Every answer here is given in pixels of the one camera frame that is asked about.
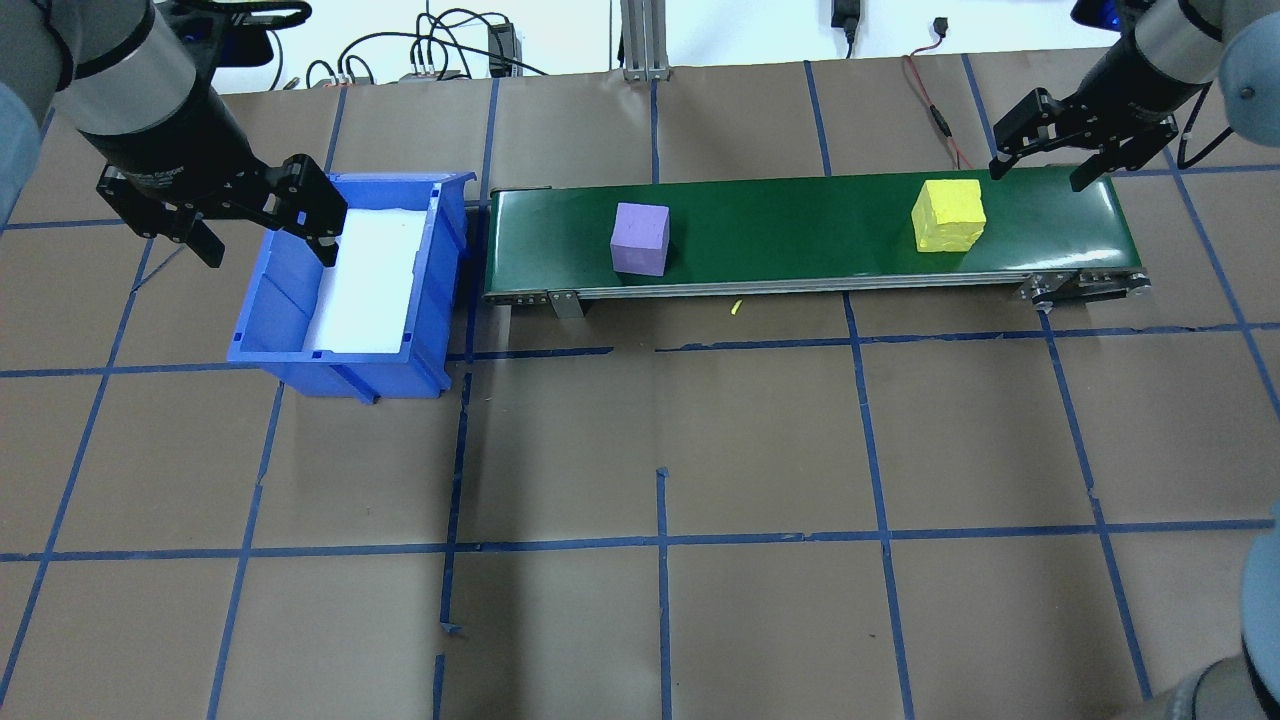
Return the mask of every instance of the red cable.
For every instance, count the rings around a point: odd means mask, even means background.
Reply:
[[[929,105],[929,106],[934,106],[933,99],[929,97],[929,91],[924,87],[924,79],[920,78],[920,69],[915,67],[915,55],[918,53],[924,53],[927,50],[934,50],[940,45],[942,45],[942,38],[941,37],[933,45],[925,45],[924,47],[916,47],[915,50],[911,50],[911,53],[909,55],[902,55],[902,59],[906,60],[906,65],[909,68],[911,68],[911,74],[915,76],[915,82],[920,87],[920,95],[924,97],[924,102],[927,105]],[[961,160],[964,160],[964,164],[969,165],[969,169],[972,170],[973,169],[973,163],[970,163],[969,158],[965,156],[964,150],[960,150],[960,145],[956,142],[956,138],[955,137],[948,137],[947,142],[950,142],[951,147],[955,149],[956,156],[959,156]]]

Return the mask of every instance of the foam cube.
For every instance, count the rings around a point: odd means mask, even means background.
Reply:
[[[911,224],[916,251],[968,252],[987,227],[982,186],[975,179],[924,181]]]
[[[667,245],[671,241],[671,210],[662,205],[618,202],[613,220],[613,270],[662,277],[667,272]]]

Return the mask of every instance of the robotic arm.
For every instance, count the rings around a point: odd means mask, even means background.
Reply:
[[[1174,110],[1215,72],[1235,132],[1280,146],[1280,0],[1121,1],[1123,36],[1075,94],[1056,100],[1038,87],[996,123],[992,178],[1068,146],[1097,151],[1071,174],[1075,191],[1103,173],[1135,170],[1178,136]]]
[[[187,243],[210,268],[224,246],[206,219],[250,219],[337,261],[347,202],[307,155],[273,168],[151,0],[0,0],[0,124],[13,142],[0,215],[35,168],[50,102],[108,160],[97,192],[143,237]],[[186,3],[175,15],[196,14]]]

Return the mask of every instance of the power adapter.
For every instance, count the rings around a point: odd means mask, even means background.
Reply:
[[[512,60],[520,61],[521,47],[520,38],[516,37],[516,26],[512,23],[497,23],[493,26],[493,32],[489,33],[489,54],[500,55],[502,58],[509,58]],[[498,58],[489,58],[489,77],[511,77],[521,76],[520,65],[512,65],[507,60],[499,60]]]
[[[852,46],[858,20],[863,19],[863,0],[831,0],[831,27],[844,28],[845,40]]]

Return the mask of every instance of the purple cube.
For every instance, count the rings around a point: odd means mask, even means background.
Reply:
[[[618,202],[613,222],[613,270],[660,278],[667,272],[671,210],[662,205]]]

